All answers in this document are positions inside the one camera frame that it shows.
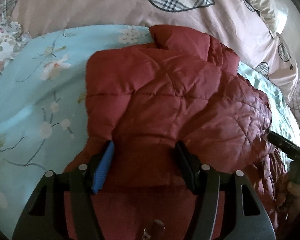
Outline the person's right hand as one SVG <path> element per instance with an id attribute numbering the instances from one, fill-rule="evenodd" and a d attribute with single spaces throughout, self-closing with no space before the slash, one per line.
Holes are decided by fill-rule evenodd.
<path id="1" fill-rule="evenodd" d="M 287 214 L 286 221 L 291 223 L 300 212 L 300 185 L 289 179 L 286 173 L 276 197 L 277 206 Z"/>

